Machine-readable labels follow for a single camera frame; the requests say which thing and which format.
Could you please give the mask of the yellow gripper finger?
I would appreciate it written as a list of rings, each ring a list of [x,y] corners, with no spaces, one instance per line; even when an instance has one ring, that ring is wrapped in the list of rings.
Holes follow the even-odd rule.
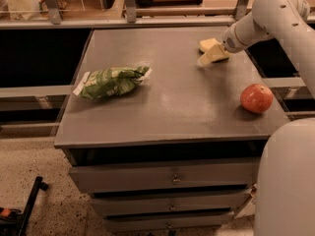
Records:
[[[210,63],[219,62],[229,58],[229,53],[220,43],[203,46],[201,50],[203,51],[203,54],[197,61],[199,66],[207,66]]]

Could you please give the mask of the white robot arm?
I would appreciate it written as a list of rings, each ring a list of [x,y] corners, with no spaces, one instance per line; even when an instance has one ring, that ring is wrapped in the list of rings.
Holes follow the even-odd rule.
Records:
[[[306,23],[305,0],[253,0],[251,12],[226,29],[219,52],[238,53],[275,39],[315,97],[315,30]],[[254,236],[315,236],[315,118],[289,119],[266,142],[258,169]]]

